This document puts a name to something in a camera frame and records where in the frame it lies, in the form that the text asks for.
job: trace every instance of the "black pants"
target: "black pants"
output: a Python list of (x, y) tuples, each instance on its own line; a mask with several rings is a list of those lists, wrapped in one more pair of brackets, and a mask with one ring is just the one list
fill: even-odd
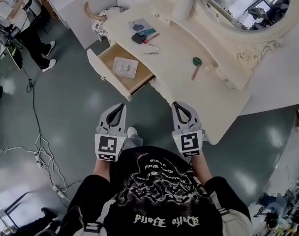
[(38, 33), (32, 26), (19, 33), (17, 38), (24, 43), (30, 56), (41, 69), (45, 69), (49, 66), (49, 60), (44, 58), (42, 54), (47, 55), (51, 45), (41, 43)]
[[(20, 227), (14, 236), (35, 236), (38, 232), (45, 229), (52, 222), (52, 217), (45, 215), (42, 218), (35, 220), (27, 225)], [(57, 225), (50, 225), (48, 230), (55, 232), (58, 229)]]

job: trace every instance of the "black graphic t-shirt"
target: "black graphic t-shirt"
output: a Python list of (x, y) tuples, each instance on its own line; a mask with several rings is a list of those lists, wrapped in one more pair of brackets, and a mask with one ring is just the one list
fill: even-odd
[[(225, 209), (218, 209), (215, 192)], [(104, 204), (115, 200), (103, 227), (107, 235), (223, 235), (222, 216), (233, 209), (249, 217), (247, 207), (226, 180), (214, 177), (204, 188), (189, 164), (157, 147), (123, 151), (110, 168), (110, 182), (88, 176), (63, 219), (61, 235), (74, 235), (100, 217)]]

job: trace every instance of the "black sleeve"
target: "black sleeve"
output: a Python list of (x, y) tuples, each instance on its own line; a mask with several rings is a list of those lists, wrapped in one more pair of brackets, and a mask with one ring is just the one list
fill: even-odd
[(248, 207), (236, 195), (226, 179), (222, 177), (213, 177), (207, 181), (203, 187), (209, 195), (213, 192), (216, 193), (222, 208), (239, 211), (250, 219)]
[(111, 197), (108, 180), (97, 175), (86, 177), (69, 205), (58, 235), (72, 236), (83, 227), (82, 222), (95, 222)]

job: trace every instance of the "white sneaker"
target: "white sneaker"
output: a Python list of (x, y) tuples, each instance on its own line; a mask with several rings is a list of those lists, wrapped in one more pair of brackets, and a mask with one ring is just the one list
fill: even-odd
[(128, 138), (131, 138), (132, 135), (138, 135), (138, 131), (134, 127), (128, 128)]
[(51, 53), (51, 50), (52, 50), (52, 49), (54, 48), (54, 46), (56, 45), (56, 42), (55, 42), (55, 41), (51, 41), (50, 44), (51, 44), (51, 48), (50, 48), (48, 54), (46, 55), (46, 57), (49, 56), (49, 54)]
[(49, 66), (45, 69), (42, 69), (43, 72), (46, 72), (48, 71), (49, 69), (51, 69), (52, 67), (55, 66), (55, 64), (57, 63), (57, 61), (55, 59), (51, 59), (50, 62), (49, 62)]

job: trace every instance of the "white vase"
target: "white vase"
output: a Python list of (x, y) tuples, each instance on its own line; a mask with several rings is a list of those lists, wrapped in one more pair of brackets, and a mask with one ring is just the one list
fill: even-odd
[(173, 18), (183, 21), (186, 20), (192, 9), (194, 0), (176, 0), (172, 12)]

